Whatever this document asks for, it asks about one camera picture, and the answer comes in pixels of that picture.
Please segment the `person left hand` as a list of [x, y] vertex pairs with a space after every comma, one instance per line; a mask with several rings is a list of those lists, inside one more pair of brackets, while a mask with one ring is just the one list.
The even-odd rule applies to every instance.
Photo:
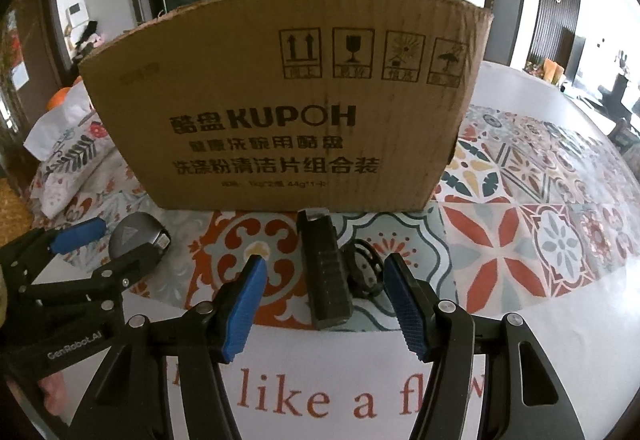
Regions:
[[43, 392], [43, 404], [52, 416], [62, 416], [68, 402], [68, 392], [63, 372], [56, 372], [38, 382]]

